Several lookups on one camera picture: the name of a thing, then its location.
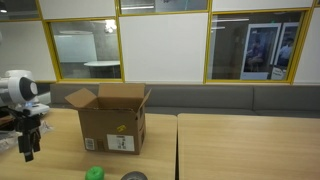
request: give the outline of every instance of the gray object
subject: gray object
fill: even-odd
[[[124,175],[121,180],[148,180],[148,178],[142,172],[133,171]]]

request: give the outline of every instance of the wooden table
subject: wooden table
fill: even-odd
[[[120,180],[131,171],[141,171],[151,180],[175,178],[176,116],[146,114],[140,155],[86,151],[75,110],[51,109],[44,120],[54,130],[42,136],[41,151],[28,163],[17,147],[0,153],[0,179],[79,180],[91,166],[102,166],[106,180]]]
[[[320,119],[178,116],[182,180],[318,180]]]

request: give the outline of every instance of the ceiling light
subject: ceiling light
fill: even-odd
[[[122,7],[121,10],[130,10],[130,9],[153,9],[154,6],[136,6],[136,7]]]
[[[4,2],[0,1],[0,12],[1,13],[7,13],[7,7],[4,4]]]
[[[65,37],[67,37],[67,38],[70,38],[70,37],[72,37],[72,36],[69,36],[69,35],[60,35],[60,36],[58,36],[59,38],[65,38]]]
[[[230,21],[249,21],[249,18],[238,18],[238,19],[216,19],[213,20],[212,22],[230,22]]]
[[[72,31],[59,31],[61,34],[67,34],[67,35],[87,35],[87,34],[92,34],[90,31],[77,31],[77,30],[72,30]]]
[[[216,30],[216,29],[225,29],[226,27],[224,26],[216,26],[216,27],[212,27],[211,30]]]
[[[282,14],[285,14],[286,12],[275,12],[274,14],[275,15],[282,15]]]
[[[117,29],[116,21],[115,20],[105,20],[106,22],[106,27],[105,27],[105,32],[106,33],[113,33],[114,30]]]

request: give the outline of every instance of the window frame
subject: window frame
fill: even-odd
[[[54,34],[50,24],[55,22],[76,22],[76,21],[104,21],[104,20],[115,20],[117,29],[117,40],[118,40],[118,56],[120,61],[120,75],[121,78],[64,78],[58,56],[56,43],[54,40]],[[47,36],[47,42],[49,49],[51,50],[52,64],[55,70],[56,78],[58,82],[125,82],[122,49],[121,49],[121,38],[120,38],[120,27],[116,17],[99,17],[99,18],[66,18],[66,19],[49,19],[43,20],[43,26],[45,34]]]
[[[316,8],[320,7],[320,0],[316,0],[316,2],[315,2],[315,7],[316,7]]]
[[[152,15],[166,15],[166,14],[188,14],[188,13],[208,13],[208,12],[211,11],[211,2],[212,2],[212,0],[206,0],[207,1],[207,9],[204,9],[204,10],[122,14],[120,0],[115,0],[115,1],[116,1],[116,12],[117,12],[119,17],[152,16]]]
[[[22,21],[42,21],[42,13],[40,10],[40,5],[39,5],[39,0],[34,0],[36,4],[36,11],[38,12],[38,17],[37,18],[18,18],[18,19],[8,19],[8,20],[0,20],[1,22],[22,22]]]
[[[212,84],[212,83],[267,83],[267,84],[293,84],[294,76],[297,70],[299,63],[300,55],[304,45],[304,40],[308,30],[309,20],[311,16],[312,8],[291,8],[291,9],[267,9],[267,10],[248,10],[248,11],[225,11],[225,12],[210,12],[208,17],[208,29],[207,29],[207,44],[206,44],[206,59],[203,75],[203,84]],[[293,45],[294,52],[291,55],[291,61],[288,65],[289,69],[287,70],[286,77],[284,80],[242,80],[242,79],[208,79],[208,65],[209,65],[209,56],[210,56],[210,40],[211,40],[211,26],[213,16],[226,15],[226,14],[246,14],[246,13],[274,13],[274,12],[293,12],[293,11],[302,11],[302,15],[299,21],[299,28],[297,30],[297,36],[295,37],[295,43]]]

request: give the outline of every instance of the white wall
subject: white wall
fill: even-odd
[[[207,13],[121,17],[128,82],[202,83]]]
[[[320,84],[320,8],[315,8],[294,84]]]
[[[116,16],[114,0],[39,0],[44,19]]]
[[[2,22],[0,31],[0,77],[8,70],[23,69],[31,71],[35,80],[56,80],[41,22]]]
[[[212,0],[212,11],[311,7],[313,0]]]

